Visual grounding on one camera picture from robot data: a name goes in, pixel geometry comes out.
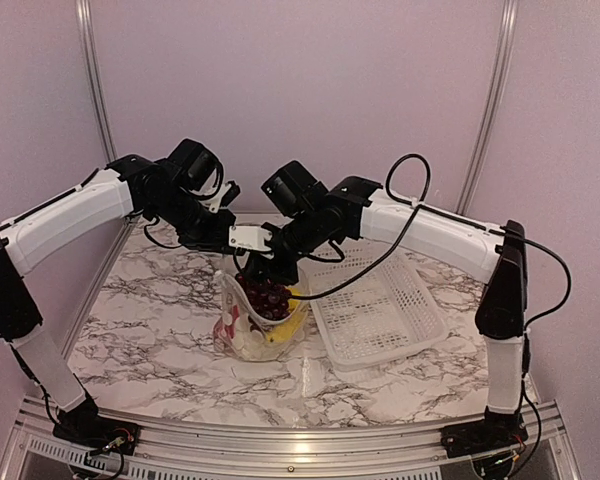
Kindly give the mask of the purple grape bunch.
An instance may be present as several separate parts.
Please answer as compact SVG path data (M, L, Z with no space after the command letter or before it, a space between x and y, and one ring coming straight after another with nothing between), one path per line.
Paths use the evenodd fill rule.
M262 330L272 330L290 314L291 291L271 281L259 283L245 275L236 274L235 280L247 299L248 319Z

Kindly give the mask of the yellow corn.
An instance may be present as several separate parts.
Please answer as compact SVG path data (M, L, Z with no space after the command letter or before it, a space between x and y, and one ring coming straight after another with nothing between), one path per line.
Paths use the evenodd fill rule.
M268 344L285 344L289 342L304 325L306 319L305 306L299 300L291 300L290 308L289 316L266 334L265 339Z

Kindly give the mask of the white plastic basket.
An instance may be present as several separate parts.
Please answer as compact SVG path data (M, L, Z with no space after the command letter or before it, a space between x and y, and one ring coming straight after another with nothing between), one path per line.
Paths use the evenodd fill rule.
M340 371L416 355L449 333L402 248L363 278L310 304L327 356Z

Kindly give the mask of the clear dotted zip bag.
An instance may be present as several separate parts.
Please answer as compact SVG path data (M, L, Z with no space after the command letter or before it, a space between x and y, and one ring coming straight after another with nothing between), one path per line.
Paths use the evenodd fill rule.
M224 256L215 272L221 292L221 314L212 334L217 351L248 362L273 361L304 339L310 307L296 299L310 293L299 273L291 286L257 284L242 276Z

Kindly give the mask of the white cauliflower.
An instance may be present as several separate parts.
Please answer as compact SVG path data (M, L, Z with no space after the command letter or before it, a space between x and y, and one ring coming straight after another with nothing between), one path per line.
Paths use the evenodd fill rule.
M264 332L247 318L240 318L234 325L232 346L235 354L249 362L266 362L276 360L279 351L266 339Z

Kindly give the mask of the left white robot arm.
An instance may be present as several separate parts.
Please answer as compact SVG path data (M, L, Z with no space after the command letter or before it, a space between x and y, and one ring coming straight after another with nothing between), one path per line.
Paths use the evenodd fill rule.
M203 144L185 139L159 160L121 157L82 183L0 223L0 337L64 412L86 445L105 438L106 423L43 328L24 278L43 260L110 221L142 216L175 229L181 246L225 253L240 188Z

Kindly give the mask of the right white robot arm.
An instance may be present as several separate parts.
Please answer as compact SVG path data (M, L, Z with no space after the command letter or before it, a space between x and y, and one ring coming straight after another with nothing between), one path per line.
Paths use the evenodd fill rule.
M484 338L488 358L488 397L475 438L495 448L520 421L527 395L524 381L530 362L529 328L540 314L526 317L529 247L565 261L548 247L525 235L513 220L503 226L447 212L428 205L423 196L407 199L394 194L388 182L349 176L327 189L302 164L291 161L262 187L280 213L282 227L233 226L229 242L248 255L238 269L260 283L291 285L298 280L298 262L319 246L346 239L379 241L388 250L344 282L320 293L331 296L366 276L400 247L447 263L483 284L475 325Z

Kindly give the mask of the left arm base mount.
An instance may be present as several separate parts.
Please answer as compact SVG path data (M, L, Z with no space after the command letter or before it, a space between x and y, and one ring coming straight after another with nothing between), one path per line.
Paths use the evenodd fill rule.
M132 422L103 417L93 397L84 391L85 399L74 409L57 411L53 436L89 447L97 454L119 449L123 455L135 451L140 427Z

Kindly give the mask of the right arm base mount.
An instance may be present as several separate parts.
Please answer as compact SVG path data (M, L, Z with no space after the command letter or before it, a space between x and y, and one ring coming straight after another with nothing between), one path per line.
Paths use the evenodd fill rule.
M486 408L479 420L443 427L440 443L449 458L457 458L522 445L527 439L520 411L500 414Z

